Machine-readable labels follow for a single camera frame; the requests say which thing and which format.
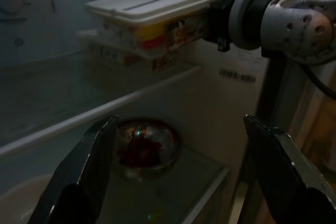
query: shelf edge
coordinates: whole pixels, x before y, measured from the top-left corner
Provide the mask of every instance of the shelf edge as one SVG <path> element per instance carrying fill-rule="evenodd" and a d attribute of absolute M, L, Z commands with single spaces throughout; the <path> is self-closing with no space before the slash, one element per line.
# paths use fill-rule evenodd
<path fill-rule="evenodd" d="M 194 220 L 197 218 L 198 214 L 202 211 L 204 206 L 207 204 L 207 202 L 210 200 L 214 192 L 217 190 L 217 188 L 220 186 L 223 180 L 225 180 L 228 177 L 230 170 L 227 167 L 224 167 L 220 174 L 216 177 L 216 179 L 213 181 L 213 183 L 210 185 L 208 190 L 205 192 L 205 194 L 201 197 L 201 199 L 197 202 L 193 210 L 188 214 L 188 216 L 184 219 L 182 224 L 192 224 Z"/>
<path fill-rule="evenodd" d="M 88 110 L 82 114 L 76 115 L 72 118 L 66 119 L 60 123 L 54 124 L 50 127 L 47 127 L 43 130 L 30 134 L 28 136 L 22 137 L 18 140 L 15 140 L 7 145 L 0 147 L 0 160 L 6 158 L 10 155 L 25 151 L 31 147 L 34 147 L 49 138 L 52 138 L 61 133 L 70 131 L 73 128 L 76 128 L 84 123 L 87 123 L 91 120 L 97 119 L 101 116 L 107 115 L 113 110 L 135 101 L 136 99 L 143 97 L 147 94 L 154 92 L 156 89 L 168 86 L 171 83 L 182 80 L 188 76 L 193 75 L 194 73 L 201 70 L 201 66 L 195 66 L 191 69 L 188 69 L 184 72 L 178 73 L 174 76 L 171 76 L 165 80 L 159 81 L 155 84 L 147 86 L 143 89 L 135 90 L 130 94 L 124 95 L 120 98 L 117 98 L 113 101 L 105 103 L 101 106 Z"/>

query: door shelf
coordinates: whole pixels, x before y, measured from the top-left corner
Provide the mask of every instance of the door shelf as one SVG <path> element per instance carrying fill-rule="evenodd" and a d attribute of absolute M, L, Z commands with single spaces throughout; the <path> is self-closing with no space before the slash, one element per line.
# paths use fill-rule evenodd
<path fill-rule="evenodd" d="M 217 189 L 225 185 L 228 173 L 188 148 L 167 175 L 151 182 L 130 182 L 112 173 L 97 224 L 191 224 L 213 195 L 220 201 Z M 207 208 L 208 218 L 216 218 L 216 207 Z"/>
<path fill-rule="evenodd" d="M 0 158 L 69 131 L 201 67 L 104 65 L 84 53 L 0 68 Z"/>

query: red food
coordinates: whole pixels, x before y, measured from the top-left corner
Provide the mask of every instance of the red food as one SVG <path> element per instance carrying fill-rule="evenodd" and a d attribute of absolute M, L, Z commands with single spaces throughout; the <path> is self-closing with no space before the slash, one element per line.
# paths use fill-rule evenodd
<path fill-rule="evenodd" d="M 122 146 L 118 155 L 120 164 L 129 167 L 152 167 L 160 165 L 162 144 L 154 142 L 143 135 L 134 136 L 130 143 Z"/>

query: black cable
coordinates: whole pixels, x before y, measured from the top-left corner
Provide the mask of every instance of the black cable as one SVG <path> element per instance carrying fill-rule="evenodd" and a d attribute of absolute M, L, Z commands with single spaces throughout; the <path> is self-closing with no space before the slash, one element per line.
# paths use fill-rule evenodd
<path fill-rule="evenodd" d="M 324 85 L 317 76 L 311 71 L 310 68 L 304 65 L 300 65 L 302 71 L 306 74 L 309 80 L 314 83 L 314 85 L 321 90 L 325 95 L 329 96 L 330 98 L 336 100 L 336 92 L 329 89 L 326 85 Z"/>

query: refrigerator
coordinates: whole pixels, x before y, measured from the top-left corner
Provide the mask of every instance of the refrigerator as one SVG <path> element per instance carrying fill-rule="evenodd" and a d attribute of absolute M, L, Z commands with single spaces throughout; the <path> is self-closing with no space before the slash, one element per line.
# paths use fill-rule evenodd
<path fill-rule="evenodd" d="M 255 182 L 244 116 L 299 132 L 315 89 L 294 63 L 263 58 L 261 49 L 232 45 L 219 52 L 201 39 L 180 48 L 182 60 L 160 71 L 87 64 L 76 32 L 101 22 L 85 12 L 90 1 L 0 2 L 0 216 L 27 223 L 85 131 L 118 115 L 159 118 L 178 131 L 184 147 L 175 167 L 152 182 L 112 174 L 97 223 L 226 223 L 238 182 Z"/>

